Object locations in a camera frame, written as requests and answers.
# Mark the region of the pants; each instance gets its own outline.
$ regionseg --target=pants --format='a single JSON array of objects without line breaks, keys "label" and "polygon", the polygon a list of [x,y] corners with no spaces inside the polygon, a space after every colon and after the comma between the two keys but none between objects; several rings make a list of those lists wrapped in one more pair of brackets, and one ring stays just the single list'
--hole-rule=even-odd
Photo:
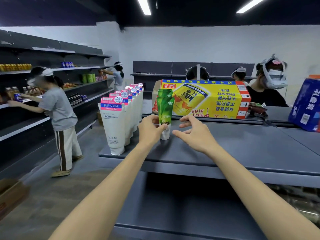
[{"label": "pants", "polygon": [[60,156],[60,170],[67,171],[72,168],[72,157],[82,155],[78,143],[75,127],[62,131],[55,131],[58,154]]},{"label": "pants", "polygon": [[115,92],[121,92],[121,90],[124,90],[126,88],[126,86],[124,86],[123,84],[121,86],[115,84],[114,85],[114,91]]}]

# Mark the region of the blue box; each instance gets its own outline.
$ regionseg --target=blue box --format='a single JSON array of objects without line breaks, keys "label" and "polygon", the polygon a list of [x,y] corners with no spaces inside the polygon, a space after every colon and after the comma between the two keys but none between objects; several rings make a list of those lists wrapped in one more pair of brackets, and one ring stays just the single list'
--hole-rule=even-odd
[{"label": "blue box", "polygon": [[320,80],[306,79],[288,121],[310,132],[320,132]]}]

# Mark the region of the shoe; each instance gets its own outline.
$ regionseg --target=shoe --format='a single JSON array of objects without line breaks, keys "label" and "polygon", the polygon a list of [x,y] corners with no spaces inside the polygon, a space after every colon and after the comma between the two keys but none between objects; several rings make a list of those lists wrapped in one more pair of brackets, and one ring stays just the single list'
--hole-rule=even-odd
[{"label": "shoe", "polygon": [[67,171],[56,171],[51,174],[51,177],[55,178],[55,177],[68,176],[70,173],[71,173],[71,169]]},{"label": "shoe", "polygon": [[72,162],[74,163],[74,162],[76,162],[76,161],[81,160],[82,158],[84,158],[83,155],[80,155],[80,156],[72,156]]}]

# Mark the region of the ceiling light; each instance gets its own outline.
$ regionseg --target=ceiling light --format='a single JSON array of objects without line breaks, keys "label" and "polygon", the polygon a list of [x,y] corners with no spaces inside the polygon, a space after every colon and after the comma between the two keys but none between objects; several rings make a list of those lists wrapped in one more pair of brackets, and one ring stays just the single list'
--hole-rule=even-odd
[{"label": "ceiling light", "polygon": [[263,0],[252,0],[250,3],[241,8],[237,13],[244,13],[262,1]]},{"label": "ceiling light", "polygon": [[138,0],[144,15],[151,15],[148,0]]}]

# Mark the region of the green label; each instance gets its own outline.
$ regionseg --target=green label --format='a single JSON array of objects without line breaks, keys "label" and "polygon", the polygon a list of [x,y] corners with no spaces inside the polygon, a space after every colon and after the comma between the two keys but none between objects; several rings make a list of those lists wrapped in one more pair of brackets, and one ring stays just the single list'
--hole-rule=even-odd
[{"label": "green label", "polygon": [[158,97],[157,98],[159,124],[171,124],[172,109],[174,108],[173,97]]},{"label": "green label", "polygon": [[158,97],[172,97],[173,91],[171,89],[159,89]]}]

